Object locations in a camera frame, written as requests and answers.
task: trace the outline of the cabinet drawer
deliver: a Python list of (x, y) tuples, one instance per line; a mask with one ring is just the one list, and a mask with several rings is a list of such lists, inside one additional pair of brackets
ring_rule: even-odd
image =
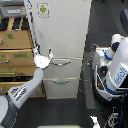
[(33, 76), (36, 70), (36, 66), (25, 66), (25, 67), (1, 67), (0, 66), (0, 77), (15, 77), (15, 76)]
[(0, 50), (0, 66), (27, 66), (34, 65), (31, 49)]
[(80, 77), (82, 58), (52, 60), (44, 78)]
[(79, 79), (43, 79), (47, 99), (77, 98)]
[(0, 32), (0, 49), (31, 48), (31, 40), (26, 30)]
[[(21, 86), (25, 82), (0, 82), (0, 94), (8, 93), (8, 90), (11, 87)], [(44, 92), (42, 91), (42, 84), (35, 90), (32, 96), (42, 95)]]

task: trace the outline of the wooden cabinet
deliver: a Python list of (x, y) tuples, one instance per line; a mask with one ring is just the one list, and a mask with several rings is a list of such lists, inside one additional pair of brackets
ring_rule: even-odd
[[(6, 31), (0, 31), (0, 93), (7, 93), (11, 87), (20, 86), (29, 79), (18, 79), (34, 75), (33, 44), (29, 30), (12, 31), (14, 18), (10, 18)], [(45, 97), (41, 84), (32, 97)]]

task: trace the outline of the blue logo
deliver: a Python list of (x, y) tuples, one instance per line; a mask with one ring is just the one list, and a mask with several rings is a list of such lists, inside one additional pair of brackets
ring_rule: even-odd
[(117, 77), (114, 78), (115, 82), (119, 85), (123, 78), (125, 77), (125, 74), (126, 74), (126, 70), (124, 68), (120, 68), (120, 72), (117, 74)]

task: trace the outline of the floor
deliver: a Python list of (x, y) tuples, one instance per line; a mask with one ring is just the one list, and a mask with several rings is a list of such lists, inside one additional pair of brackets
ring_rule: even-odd
[(81, 71), (77, 99), (47, 100), (46, 98), (28, 99), (18, 110), (17, 121), (14, 128), (37, 128), (45, 125), (79, 125), (82, 128), (92, 128), (90, 116), (98, 117), (103, 128), (106, 120), (97, 107), (93, 96), (90, 77), (90, 66), (93, 44), (108, 47), (111, 37), (115, 33), (126, 36), (120, 23), (120, 12), (128, 8), (128, 1), (120, 0), (92, 0), (89, 22), (89, 31), (86, 39), (84, 60)]

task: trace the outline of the black surface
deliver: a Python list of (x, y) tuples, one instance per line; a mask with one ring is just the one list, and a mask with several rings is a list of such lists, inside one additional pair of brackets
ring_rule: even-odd
[(1, 20), (1, 23), (0, 23), (0, 31), (6, 31), (7, 30), (8, 21), (9, 21), (8, 18), (4, 18), (4, 19)]

